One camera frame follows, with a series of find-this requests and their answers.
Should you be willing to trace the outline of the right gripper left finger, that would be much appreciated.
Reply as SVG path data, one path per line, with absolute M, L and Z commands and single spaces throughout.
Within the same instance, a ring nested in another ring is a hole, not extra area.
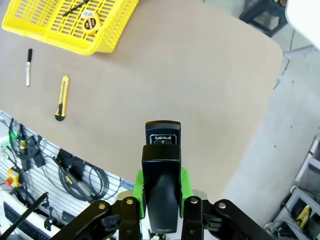
M 55 234 L 53 240 L 106 240 L 118 233 L 119 240 L 141 240 L 145 217 L 143 171 L 136 175 L 133 191 L 114 204 L 96 200 Z

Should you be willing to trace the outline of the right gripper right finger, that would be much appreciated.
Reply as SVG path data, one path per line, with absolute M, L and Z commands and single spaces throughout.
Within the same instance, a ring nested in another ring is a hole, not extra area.
M 205 230 L 218 240 L 273 239 L 230 200 L 221 199 L 210 203 L 208 199 L 193 195 L 187 169 L 181 170 L 180 179 L 182 240 L 203 240 Z

